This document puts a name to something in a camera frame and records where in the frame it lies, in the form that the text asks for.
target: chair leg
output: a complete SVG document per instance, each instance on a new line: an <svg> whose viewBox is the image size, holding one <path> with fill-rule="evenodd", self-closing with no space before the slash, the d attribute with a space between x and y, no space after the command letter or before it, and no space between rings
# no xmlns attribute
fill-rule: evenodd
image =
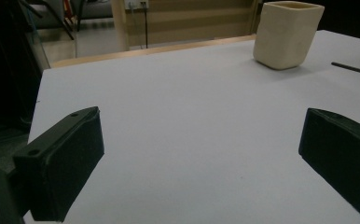
<svg viewBox="0 0 360 224"><path fill-rule="evenodd" d="M48 8L49 12L55 17L55 20L63 27L64 31L69 35L69 37L74 40L72 34L70 34L69 29L64 25L63 21L59 18L59 16L55 13L54 9L49 4L46 4L46 7Z"/></svg>
<svg viewBox="0 0 360 224"><path fill-rule="evenodd" d="M64 19L63 22L66 25L67 29L69 29L70 31L73 31L73 28L70 26L69 22L67 22L66 19Z"/></svg>
<svg viewBox="0 0 360 224"><path fill-rule="evenodd" d="M78 8L78 15L77 15L77 31L80 31L82 10L84 9L84 4L85 1L80 1L80 6Z"/></svg>

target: table surface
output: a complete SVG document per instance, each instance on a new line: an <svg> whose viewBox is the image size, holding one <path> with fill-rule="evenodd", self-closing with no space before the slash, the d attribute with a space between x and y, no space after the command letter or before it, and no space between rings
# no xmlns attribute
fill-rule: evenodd
<svg viewBox="0 0 360 224"><path fill-rule="evenodd" d="M360 67L360 39L319 31L305 63L284 71L257 63L253 46L46 70L30 141L101 110L105 154L65 223L360 223L298 155L307 108L360 123L360 73L331 65Z"/></svg>

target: square cup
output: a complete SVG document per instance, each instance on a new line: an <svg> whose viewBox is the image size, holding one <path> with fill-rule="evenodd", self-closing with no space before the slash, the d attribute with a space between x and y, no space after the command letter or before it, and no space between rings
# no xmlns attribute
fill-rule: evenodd
<svg viewBox="0 0 360 224"><path fill-rule="evenodd" d="M305 61L325 8L279 1L263 5L253 56L266 66L283 70Z"/></svg>

